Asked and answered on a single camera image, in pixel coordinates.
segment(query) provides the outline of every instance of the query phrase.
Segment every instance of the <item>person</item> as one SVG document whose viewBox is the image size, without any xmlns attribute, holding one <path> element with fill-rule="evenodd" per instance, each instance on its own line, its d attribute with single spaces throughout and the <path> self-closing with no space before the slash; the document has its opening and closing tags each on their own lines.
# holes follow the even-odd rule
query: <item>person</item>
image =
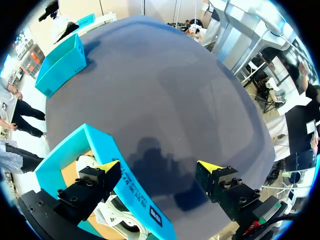
<svg viewBox="0 0 320 240">
<path fill-rule="evenodd" d="M 314 135 L 314 130 L 315 124 L 320 121 L 320 86 L 309 83 L 308 68 L 303 61 L 300 62 L 299 68 L 295 68 L 290 66 L 288 72 L 293 81 L 298 79 L 300 73 L 302 74 L 301 88 L 311 101 L 306 106 L 294 106 L 285 115 L 266 123 L 273 140 L 275 161 L 311 149 L 313 154 L 317 155 L 319 150 L 320 138 Z M 314 130 L 308 132 L 307 125 L 313 126 Z"/>
<path fill-rule="evenodd" d="M 21 92 L 9 84 L 8 80 L 1 77 L 0 81 L 0 126 L 13 131 L 18 129 L 38 138 L 45 137 L 42 131 L 22 118 L 28 116 L 44 121 L 45 114 L 23 101 Z"/>
<path fill-rule="evenodd" d="M 219 34 L 220 30 L 220 17 L 217 11 L 214 9 L 211 15 L 211 21 L 209 26 L 207 27 L 206 33 L 203 36 L 203 40 L 201 41 L 201 45 L 206 47 L 211 43 L 216 41 L 216 37 Z"/>
<path fill-rule="evenodd" d="M 36 154 L 20 149 L 17 142 L 0 139 L 0 167 L 12 174 L 33 172 L 43 160 Z"/>
</svg>

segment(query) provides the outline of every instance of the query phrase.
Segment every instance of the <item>table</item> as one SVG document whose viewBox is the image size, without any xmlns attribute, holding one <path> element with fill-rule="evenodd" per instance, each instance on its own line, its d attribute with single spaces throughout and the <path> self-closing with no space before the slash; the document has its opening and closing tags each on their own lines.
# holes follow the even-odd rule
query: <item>table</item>
<svg viewBox="0 0 320 240">
<path fill-rule="evenodd" d="M 83 123 L 109 133 L 178 239 L 207 240 L 230 220 L 195 180 L 197 160 L 259 188 L 275 159 L 250 96 L 209 51 L 151 17 L 81 40 L 87 67 L 46 101 L 50 149 Z"/>
</svg>

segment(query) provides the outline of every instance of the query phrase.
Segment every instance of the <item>black shirt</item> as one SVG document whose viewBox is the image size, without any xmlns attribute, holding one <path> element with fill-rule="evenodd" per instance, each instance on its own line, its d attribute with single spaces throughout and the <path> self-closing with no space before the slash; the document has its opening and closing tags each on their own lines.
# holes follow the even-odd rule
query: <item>black shirt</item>
<svg viewBox="0 0 320 240">
<path fill-rule="evenodd" d="M 307 123 L 313 120 L 320 121 L 320 87 L 309 83 L 305 96 L 311 99 L 308 105 L 295 106 L 285 114 L 291 154 L 311 148 L 310 140 L 313 133 L 308 134 Z"/>
<path fill-rule="evenodd" d="M 213 12 L 211 14 L 211 18 L 213 18 L 214 20 L 216 20 L 217 22 L 220 22 L 220 17 L 219 14 L 217 13 L 216 10 L 213 9 Z"/>
</svg>

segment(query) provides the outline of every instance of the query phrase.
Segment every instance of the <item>chair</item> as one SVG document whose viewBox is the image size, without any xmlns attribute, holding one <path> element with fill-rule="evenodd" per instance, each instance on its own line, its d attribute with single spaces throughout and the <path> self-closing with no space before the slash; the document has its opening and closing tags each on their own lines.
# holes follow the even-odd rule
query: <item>chair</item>
<svg viewBox="0 0 320 240">
<path fill-rule="evenodd" d="M 255 97 L 255 100 L 258 101 L 258 103 L 263 104 L 261 108 L 263 109 L 264 114 L 273 109 L 280 108 L 286 103 L 286 91 L 277 86 L 273 77 L 270 77 L 270 79 L 265 83 L 265 87 L 265 91 L 261 91 Z"/>
</svg>

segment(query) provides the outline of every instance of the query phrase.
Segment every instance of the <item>blue plastic bin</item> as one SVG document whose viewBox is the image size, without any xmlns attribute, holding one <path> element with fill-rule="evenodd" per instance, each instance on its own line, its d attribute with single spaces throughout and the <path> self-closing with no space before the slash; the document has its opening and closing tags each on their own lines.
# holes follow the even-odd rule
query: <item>blue plastic bin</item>
<svg viewBox="0 0 320 240">
<path fill-rule="evenodd" d="M 51 98 L 66 81 L 86 66 L 84 45 L 78 34 L 74 34 L 45 57 L 35 88 Z"/>
<path fill-rule="evenodd" d="M 78 22 L 77 22 L 77 24 L 79 25 L 79 28 L 78 28 L 77 30 L 82 29 L 83 27 L 88 26 L 89 24 L 94 23 L 95 20 L 96 20 L 96 17 L 95 17 L 95 14 L 94 14 L 94 13 L 92 13 L 92 14 L 90 14 L 90 15 L 88 15 L 88 16 L 85 16 L 84 18 L 81 18 L 81 19 L 78 20 Z"/>
</svg>

